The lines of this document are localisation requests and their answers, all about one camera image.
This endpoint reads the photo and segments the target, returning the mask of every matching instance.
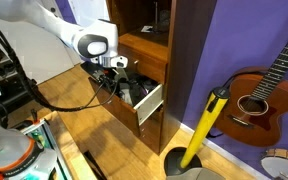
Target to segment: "wooden floor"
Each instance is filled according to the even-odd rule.
[[[55,106],[75,107],[86,104],[94,94],[88,74],[79,65],[39,85],[46,99]],[[39,117],[50,113],[35,102],[10,114],[10,126],[30,119],[30,109],[38,110]],[[59,112],[67,129],[82,152],[89,151],[108,179],[151,180],[165,179],[164,158],[174,147],[187,147],[191,135],[179,130],[160,155],[139,141],[124,125],[103,107],[79,112]],[[255,179],[208,147],[198,152],[204,167],[226,179]]]

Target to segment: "open drawer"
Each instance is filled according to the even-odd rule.
[[[98,89],[99,84],[89,78],[89,81],[94,90]],[[103,107],[114,115],[120,122],[129,128],[136,136],[140,136],[140,126],[156,111],[163,103],[163,85],[159,84],[145,98],[143,98],[134,107],[127,104],[118,96],[114,95],[111,101],[104,104]],[[109,98],[111,92],[102,88],[97,94],[99,102],[104,102]]]

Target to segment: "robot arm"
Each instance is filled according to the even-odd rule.
[[[96,20],[88,27],[65,22],[36,0],[0,0],[0,19],[25,21],[60,38],[80,56],[105,68],[127,66],[127,58],[118,56],[118,33],[115,24]]]

